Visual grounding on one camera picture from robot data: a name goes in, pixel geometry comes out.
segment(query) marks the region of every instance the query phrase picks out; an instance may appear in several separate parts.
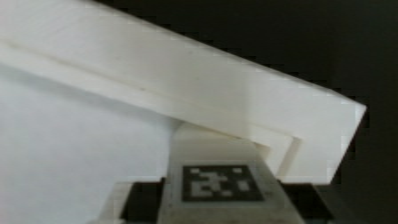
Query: white wall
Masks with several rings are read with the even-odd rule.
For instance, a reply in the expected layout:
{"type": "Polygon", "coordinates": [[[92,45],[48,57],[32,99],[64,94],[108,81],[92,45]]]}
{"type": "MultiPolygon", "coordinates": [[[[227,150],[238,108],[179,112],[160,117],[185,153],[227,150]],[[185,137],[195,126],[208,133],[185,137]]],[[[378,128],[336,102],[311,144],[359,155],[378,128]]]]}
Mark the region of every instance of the white wall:
{"type": "Polygon", "coordinates": [[[83,224],[165,172],[179,122],[0,65],[0,223],[83,224]]]}

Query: black and white pattern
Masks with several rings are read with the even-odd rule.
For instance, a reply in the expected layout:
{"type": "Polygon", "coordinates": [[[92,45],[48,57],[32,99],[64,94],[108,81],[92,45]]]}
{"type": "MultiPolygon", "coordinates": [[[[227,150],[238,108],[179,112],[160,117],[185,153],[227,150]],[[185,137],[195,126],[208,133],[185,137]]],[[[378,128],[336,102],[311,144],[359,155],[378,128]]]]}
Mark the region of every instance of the black and white pattern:
{"type": "Polygon", "coordinates": [[[183,201],[263,201],[245,165],[183,167],[183,201]]]}

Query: black background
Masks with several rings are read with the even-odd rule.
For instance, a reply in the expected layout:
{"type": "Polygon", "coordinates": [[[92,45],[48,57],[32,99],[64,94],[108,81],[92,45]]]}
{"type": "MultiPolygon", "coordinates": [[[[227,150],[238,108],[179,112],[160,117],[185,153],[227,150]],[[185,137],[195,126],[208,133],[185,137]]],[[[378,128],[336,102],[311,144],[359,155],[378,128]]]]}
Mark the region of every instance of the black background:
{"type": "Polygon", "coordinates": [[[368,223],[398,223],[398,1],[101,1],[366,104],[330,187],[368,223]]]}

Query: white surface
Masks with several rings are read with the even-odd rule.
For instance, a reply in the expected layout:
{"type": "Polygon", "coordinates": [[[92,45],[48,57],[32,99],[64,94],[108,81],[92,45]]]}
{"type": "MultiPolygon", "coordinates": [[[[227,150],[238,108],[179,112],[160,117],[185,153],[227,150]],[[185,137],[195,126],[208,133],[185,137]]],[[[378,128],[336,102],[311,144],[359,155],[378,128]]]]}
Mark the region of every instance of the white surface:
{"type": "Polygon", "coordinates": [[[85,224],[165,175],[179,122],[0,66],[0,223],[85,224]]]}
{"type": "Polygon", "coordinates": [[[272,153],[288,148],[282,181],[329,183],[362,105],[89,1],[2,1],[3,63],[272,153]]]}

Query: black object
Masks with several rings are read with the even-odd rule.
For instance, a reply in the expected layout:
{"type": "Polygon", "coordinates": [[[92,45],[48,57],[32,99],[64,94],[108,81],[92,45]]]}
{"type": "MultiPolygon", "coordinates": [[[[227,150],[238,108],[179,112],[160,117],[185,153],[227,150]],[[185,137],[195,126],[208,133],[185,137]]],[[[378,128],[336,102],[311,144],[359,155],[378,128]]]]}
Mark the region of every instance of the black object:
{"type": "Polygon", "coordinates": [[[121,219],[126,223],[156,223],[163,193],[163,179],[154,183],[135,183],[128,195],[121,219]]]}
{"type": "Polygon", "coordinates": [[[332,213],[311,184],[282,184],[289,201],[307,224],[327,224],[332,213]]]}

